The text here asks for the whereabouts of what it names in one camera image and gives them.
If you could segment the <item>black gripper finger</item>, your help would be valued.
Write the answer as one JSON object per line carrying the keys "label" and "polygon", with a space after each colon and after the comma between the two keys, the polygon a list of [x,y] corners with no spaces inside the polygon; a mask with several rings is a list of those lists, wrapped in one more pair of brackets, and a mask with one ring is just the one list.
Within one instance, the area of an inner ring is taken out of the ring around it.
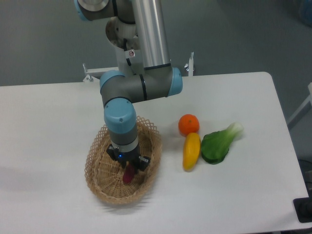
{"label": "black gripper finger", "polygon": [[138,171],[144,172],[149,166],[151,158],[148,156],[138,156],[131,161],[131,165],[134,168],[134,173],[137,174]]}
{"label": "black gripper finger", "polygon": [[126,168],[127,159],[124,153],[119,151],[119,148],[114,148],[112,144],[110,144],[106,150],[106,153],[110,156],[113,161],[117,161],[122,168]]}

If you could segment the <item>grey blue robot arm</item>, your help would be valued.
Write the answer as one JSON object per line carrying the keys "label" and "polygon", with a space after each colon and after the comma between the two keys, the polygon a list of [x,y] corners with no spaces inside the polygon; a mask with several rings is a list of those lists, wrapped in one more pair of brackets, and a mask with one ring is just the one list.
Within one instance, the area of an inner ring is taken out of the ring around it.
{"label": "grey blue robot arm", "polygon": [[107,154],[122,168],[144,171],[151,159],[140,153],[137,115],[133,104],[179,94],[179,69],[171,65],[161,2],[158,0],[77,0],[81,19],[108,19],[112,44],[126,60],[118,70],[100,77],[100,94],[111,144]]}

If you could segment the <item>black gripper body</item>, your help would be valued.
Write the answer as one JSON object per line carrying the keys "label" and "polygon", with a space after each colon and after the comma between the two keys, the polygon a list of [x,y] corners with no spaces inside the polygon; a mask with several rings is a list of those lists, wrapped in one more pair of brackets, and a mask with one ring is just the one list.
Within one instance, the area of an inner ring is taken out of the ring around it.
{"label": "black gripper body", "polygon": [[136,157],[140,156],[140,149],[139,149],[139,145],[137,145],[133,150],[128,151],[128,152],[122,152],[124,153],[127,159],[127,162],[129,162],[131,164],[131,161],[134,160]]}

